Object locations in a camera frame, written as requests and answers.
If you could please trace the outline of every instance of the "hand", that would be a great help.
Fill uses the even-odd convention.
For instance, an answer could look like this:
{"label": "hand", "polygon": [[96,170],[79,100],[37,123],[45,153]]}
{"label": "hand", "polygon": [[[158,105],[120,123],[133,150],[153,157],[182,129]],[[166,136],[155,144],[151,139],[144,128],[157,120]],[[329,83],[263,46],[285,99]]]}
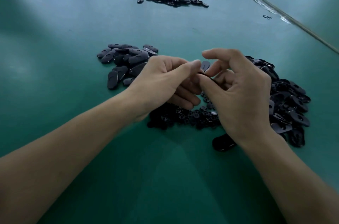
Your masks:
{"label": "hand", "polygon": [[209,77],[197,76],[227,134],[239,144],[268,131],[271,78],[238,50],[211,49],[202,52],[202,56],[217,59],[206,75],[216,76],[219,86]]}
{"label": "hand", "polygon": [[125,90],[136,100],[140,115],[148,114],[165,102],[185,109],[200,104],[201,93],[196,74],[201,62],[170,56],[152,56],[142,72]]}

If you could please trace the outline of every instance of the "metal strip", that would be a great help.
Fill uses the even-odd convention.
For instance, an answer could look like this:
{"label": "metal strip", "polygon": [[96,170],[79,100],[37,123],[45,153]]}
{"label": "metal strip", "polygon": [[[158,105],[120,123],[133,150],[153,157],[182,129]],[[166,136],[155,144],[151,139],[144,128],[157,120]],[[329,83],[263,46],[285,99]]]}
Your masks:
{"label": "metal strip", "polygon": [[282,16],[284,16],[288,21],[290,21],[291,23],[297,25],[299,28],[303,29],[305,32],[310,34],[312,37],[314,37],[315,39],[319,40],[325,46],[327,46],[328,48],[332,49],[334,52],[339,54],[339,50],[336,47],[332,46],[331,44],[329,44],[328,42],[323,40],[321,37],[319,37],[317,34],[315,34],[309,28],[305,27],[302,23],[298,22],[296,19],[294,19],[293,17],[291,17],[290,15],[288,15],[287,13],[285,13],[284,11],[282,11],[281,9],[279,9],[278,7],[273,5],[272,3],[268,2],[267,0],[261,0],[261,1],[263,1],[265,4],[267,4],[268,6],[273,8],[274,10],[276,10],[278,13],[280,13]]}

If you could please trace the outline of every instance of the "green table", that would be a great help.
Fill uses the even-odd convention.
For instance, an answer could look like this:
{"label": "green table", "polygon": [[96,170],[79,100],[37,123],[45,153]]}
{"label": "green table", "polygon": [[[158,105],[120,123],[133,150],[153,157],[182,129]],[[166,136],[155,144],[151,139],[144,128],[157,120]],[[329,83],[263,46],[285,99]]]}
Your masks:
{"label": "green table", "polygon": [[[157,46],[201,59],[212,47],[266,59],[307,90],[306,146],[295,149],[339,188],[339,55],[253,0],[172,8],[137,0],[0,0],[0,155],[120,92],[108,91],[96,53],[108,43]],[[252,163],[211,142],[222,128],[126,128],[40,223],[284,223]]]}
{"label": "green table", "polygon": [[267,0],[339,50],[339,0]]}

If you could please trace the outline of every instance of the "forearm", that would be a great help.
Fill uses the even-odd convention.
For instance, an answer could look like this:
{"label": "forearm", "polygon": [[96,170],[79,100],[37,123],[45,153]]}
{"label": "forearm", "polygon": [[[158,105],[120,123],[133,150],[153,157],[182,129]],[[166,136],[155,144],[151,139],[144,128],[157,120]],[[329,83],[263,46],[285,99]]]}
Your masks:
{"label": "forearm", "polygon": [[37,222],[134,111],[119,94],[0,158],[0,223]]}
{"label": "forearm", "polygon": [[289,223],[337,223],[339,197],[273,130],[241,145]]}

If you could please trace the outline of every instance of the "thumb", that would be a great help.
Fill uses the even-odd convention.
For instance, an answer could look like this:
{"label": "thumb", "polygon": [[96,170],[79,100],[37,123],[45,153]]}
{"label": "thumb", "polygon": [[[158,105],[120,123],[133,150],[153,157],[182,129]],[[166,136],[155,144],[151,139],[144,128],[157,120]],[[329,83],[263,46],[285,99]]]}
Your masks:
{"label": "thumb", "polygon": [[178,87],[185,79],[200,71],[200,60],[194,60],[180,65],[178,68],[167,73],[170,82],[175,87]]}
{"label": "thumb", "polygon": [[201,90],[209,97],[209,99],[214,103],[217,102],[217,97],[220,95],[220,92],[223,91],[221,87],[218,86],[211,78],[198,74],[199,85]]}

